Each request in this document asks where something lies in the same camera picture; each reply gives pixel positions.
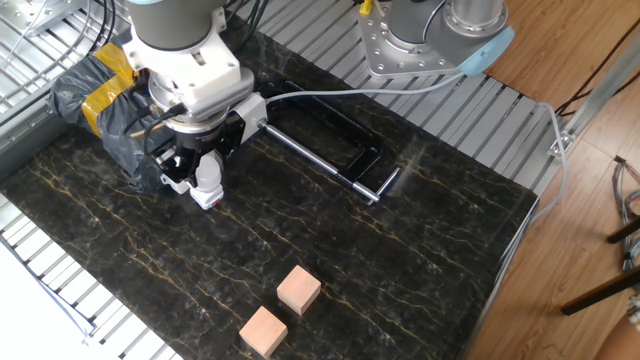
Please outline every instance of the yellow tape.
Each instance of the yellow tape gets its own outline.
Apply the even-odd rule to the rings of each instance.
[[[362,5],[360,5],[360,14],[369,15],[371,13],[371,8],[373,7],[373,0],[364,0]]]
[[[118,95],[133,85],[133,69],[129,66],[124,52],[112,43],[103,46],[93,56],[116,73],[82,103],[82,113],[87,118],[89,126],[98,137],[101,137],[98,130],[98,115],[111,105]]]

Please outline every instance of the wire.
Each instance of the wire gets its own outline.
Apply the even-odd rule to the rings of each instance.
[[[587,87],[587,85],[589,85],[589,83],[591,82],[591,80],[593,80],[596,75],[600,72],[600,70],[602,70],[602,68],[605,66],[605,64],[607,62],[609,62],[609,59],[611,59],[611,57],[613,56],[613,54],[618,50],[618,48],[622,45],[622,43],[629,37],[629,35],[631,35],[631,33],[638,27],[638,25],[640,25],[640,19],[636,20],[636,22],[631,25],[631,27],[629,28],[629,30],[627,30],[626,33],[624,33],[624,35],[622,35],[622,37],[620,38],[620,40],[618,40],[618,42],[613,46],[613,49],[611,49],[611,51],[609,51],[609,53],[607,54],[607,56],[604,58],[604,60],[602,60],[602,62],[600,63],[600,65],[598,65],[598,67],[593,71],[593,73],[591,73],[591,75],[589,76],[589,78],[587,79],[587,81],[585,81],[582,86],[580,87],[580,89],[578,89],[578,91],[576,91],[576,93],[571,97],[571,99],[569,99],[567,102],[565,102],[564,104],[560,105],[557,109],[556,109],[556,113],[560,114],[562,112],[564,112],[565,110],[567,110],[567,108],[569,107],[569,105],[571,105],[574,101],[577,100],[578,96],[580,96],[580,93]]]
[[[390,89],[353,89],[353,90],[336,90],[336,91],[296,91],[290,92],[282,95],[277,95],[274,97],[270,97],[267,99],[267,104],[282,100],[288,99],[292,97],[298,96],[338,96],[338,95],[354,95],[354,94],[397,94],[397,95],[416,95],[422,94],[428,91],[433,91],[439,89],[450,82],[453,82],[460,77],[462,77],[463,73],[458,73],[445,81],[439,82],[436,85],[432,85],[422,89],[415,90],[390,90]]]
[[[237,6],[235,9],[233,9],[233,11],[231,11],[231,13],[229,14],[229,16],[227,16],[227,22],[231,21],[231,19],[232,19],[232,18],[233,18],[237,13],[238,13],[238,10],[240,10],[240,8],[242,8],[246,3],[247,3],[247,0],[242,0],[242,1],[240,1],[240,3],[238,4],[238,6]],[[242,27],[247,23],[247,21],[249,21],[249,18],[248,18],[248,17],[247,17],[247,19],[246,19],[244,22],[242,22],[240,25],[238,25],[238,26],[234,27],[233,29],[229,29],[229,31],[235,31],[235,30],[238,30],[238,29],[242,28]]]
[[[267,8],[268,4],[269,4],[269,0],[262,0],[262,3],[260,4],[260,9],[258,10],[257,13],[253,14],[254,16],[251,17],[249,29],[245,33],[244,39],[242,39],[242,43],[240,43],[240,46],[238,46],[238,48],[233,51],[234,54],[240,53],[244,49],[244,47],[247,46],[249,39],[251,39],[253,34],[256,32],[256,29],[258,28],[260,19],[262,19],[262,15],[264,15],[264,10]]]
[[[109,13],[107,0],[102,0],[102,8],[103,8],[102,24],[100,25],[100,30],[98,31],[98,35],[96,35],[95,40],[93,40],[93,44],[91,44],[91,47],[89,48],[89,53],[94,52],[98,48],[98,43],[100,43],[100,38],[102,38],[102,35],[104,34],[104,29],[107,26],[107,19],[108,19],[107,14]]]
[[[614,97],[614,96],[616,96],[616,95],[620,94],[621,92],[623,92],[626,88],[628,88],[628,87],[629,87],[629,85],[633,84],[636,80],[638,80],[638,78],[640,78],[640,71],[638,71],[638,72],[637,72],[635,75],[633,75],[629,80],[627,80],[627,82],[626,82],[626,83],[624,83],[622,86],[620,86],[620,88],[619,88],[618,90],[616,90],[616,92],[615,92],[611,97]],[[585,97],[587,97],[587,96],[591,95],[591,92],[593,92],[593,90],[589,90],[589,91],[587,91],[586,93],[584,93],[584,94],[582,94],[582,95],[580,95],[580,96],[576,97],[576,99],[575,99],[575,100],[577,101],[577,100],[580,100],[580,99],[582,99],[582,98],[585,98]],[[570,112],[567,112],[567,113],[562,113],[562,114],[560,114],[559,116],[563,116],[563,117],[564,117],[564,116],[573,115],[573,114],[575,114],[575,113],[576,113],[576,111],[570,111]]]
[[[113,28],[116,26],[116,16],[118,16],[118,13],[116,12],[116,1],[111,0],[111,24],[109,25],[109,33],[107,34],[107,39],[104,41],[105,44],[111,41]]]
[[[539,106],[544,106],[549,109],[549,113],[551,114],[551,122],[553,124],[553,131],[556,133],[556,140],[558,141],[558,149],[560,149],[560,159],[562,160],[562,183],[560,183],[560,190],[558,191],[558,195],[553,199],[549,205],[547,205],[544,209],[540,210],[531,220],[531,223],[534,223],[536,220],[540,219],[542,215],[546,214],[549,210],[551,210],[556,204],[562,199],[564,195],[565,188],[567,186],[567,180],[569,178],[569,164],[567,162],[567,154],[564,149],[564,144],[562,144],[562,135],[560,135],[560,125],[558,124],[558,117],[556,116],[556,112],[553,110],[553,106],[549,103],[538,103]]]
[[[623,179],[624,179],[624,170],[627,170],[631,177],[636,181],[636,183],[640,184],[640,176],[638,176],[638,172],[631,167],[625,160],[618,160],[618,164],[613,172],[613,194],[616,198],[616,202],[618,204],[618,209],[620,210],[620,215],[622,217],[622,224],[626,225],[631,221],[632,218],[635,217],[633,211],[631,210],[631,202],[635,200],[638,196],[640,196],[640,191],[635,191],[631,193],[626,199],[622,197],[623,192]],[[637,267],[636,256],[640,254],[640,235],[636,236],[627,236],[624,239],[623,243],[623,253],[624,260],[622,263],[622,270],[629,272],[633,271]],[[640,290],[640,284],[635,287],[637,290]]]
[[[2,60],[2,63],[0,63],[0,69],[2,69],[4,67],[4,65],[9,61],[9,58],[11,56],[13,56],[13,53],[16,51],[16,49],[18,48],[18,45],[20,45],[20,43],[22,42],[22,40],[24,40],[24,37],[27,35],[27,33],[29,33],[29,31],[31,31],[31,28],[33,28],[33,25],[36,23],[36,21],[38,20],[38,18],[40,17],[40,14],[42,14],[42,10],[44,10],[44,6],[47,4],[48,0],[44,0],[42,2],[42,6],[40,6],[40,10],[38,10],[38,14],[36,15],[36,17],[33,19],[33,21],[31,21],[31,24],[29,24],[29,26],[27,27],[27,29],[20,35],[20,37],[18,38],[18,41],[16,41],[16,43],[13,45],[13,47],[11,48],[11,50],[9,50],[9,53],[7,54],[7,56],[4,58],[4,60]]]
[[[150,156],[157,150],[156,148],[153,151],[149,151],[148,144],[149,144],[149,134],[151,134],[151,131],[153,131],[153,129],[156,126],[160,125],[163,121],[168,120],[174,116],[184,114],[185,112],[187,112],[187,108],[182,103],[180,103],[170,108],[169,110],[167,110],[167,112],[162,114],[162,116],[154,120],[149,126],[147,126],[146,129],[144,129],[144,138],[142,139],[142,150],[144,151],[144,154],[146,156]]]

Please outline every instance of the metal grating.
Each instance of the metal grating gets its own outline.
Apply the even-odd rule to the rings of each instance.
[[[2,195],[0,236],[40,281],[88,320],[91,337],[106,354],[123,360],[182,359]]]
[[[126,9],[118,4],[116,11],[115,34],[128,28]],[[42,34],[25,37],[7,64],[0,69],[0,114],[25,102],[38,89],[49,86],[58,75],[81,60],[100,29],[102,16],[102,3],[88,0],[83,9]],[[87,21],[87,28],[82,33]],[[20,35],[19,29],[0,17],[0,59],[9,54]],[[0,117],[0,124],[4,123],[3,120]]]

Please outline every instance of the white cable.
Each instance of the white cable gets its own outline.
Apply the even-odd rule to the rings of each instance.
[[[338,96],[338,95],[354,95],[354,94],[395,94],[395,95],[416,95],[422,94],[427,91],[433,91],[439,89],[450,82],[453,82],[464,75],[463,73],[456,74],[447,80],[437,83],[436,85],[429,86],[423,89],[415,90],[390,90],[390,89],[353,89],[353,90],[335,90],[335,91],[296,91],[277,95],[267,99],[267,104],[273,101],[288,99],[297,96]]]
[[[553,201],[547,205],[544,209],[540,210],[536,216],[533,217],[531,223],[534,223],[538,220],[542,215],[546,214],[551,208],[553,208],[559,201],[562,199],[564,195],[564,190],[567,185],[567,179],[569,177],[569,164],[567,163],[567,154],[564,149],[564,144],[562,144],[562,135],[560,134],[560,125],[558,124],[558,117],[556,116],[556,111],[553,109],[553,106],[549,103],[538,103],[540,106],[544,106],[551,113],[551,122],[553,123],[553,130],[556,133],[556,139],[558,141],[558,149],[560,149],[560,159],[562,160],[562,183],[560,183],[560,190],[558,191],[558,195]]]
[[[13,56],[13,53],[16,51],[16,48],[18,48],[18,45],[20,45],[20,43],[22,42],[22,40],[24,39],[24,37],[29,33],[29,31],[31,31],[31,28],[33,27],[33,24],[36,23],[36,21],[38,20],[38,18],[40,17],[40,14],[42,13],[42,10],[44,10],[44,6],[47,4],[48,0],[44,0],[42,2],[42,6],[40,6],[40,10],[38,10],[38,14],[36,15],[36,17],[33,19],[33,21],[31,21],[31,24],[29,24],[29,26],[27,27],[27,30],[25,30],[20,37],[18,38],[18,41],[16,41],[15,45],[13,45],[13,47],[11,48],[11,50],[9,51],[9,54],[7,54],[7,56],[4,58],[4,60],[2,60],[2,64],[0,64],[0,69],[2,69],[4,67],[4,65],[9,61],[9,58],[11,56]]]

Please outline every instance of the silver metal plate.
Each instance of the silver metal plate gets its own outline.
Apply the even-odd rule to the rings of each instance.
[[[86,5],[85,0],[0,0],[0,17],[26,36],[36,36]]]
[[[358,13],[358,28],[362,34],[367,60],[372,64],[371,73],[380,77],[398,79],[457,72],[453,64],[445,61],[426,45],[416,47],[409,52],[391,45],[391,33],[385,25],[385,13],[389,12],[391,5],[391,2],[386,2],[381,9],[374,6],[369,15]]]

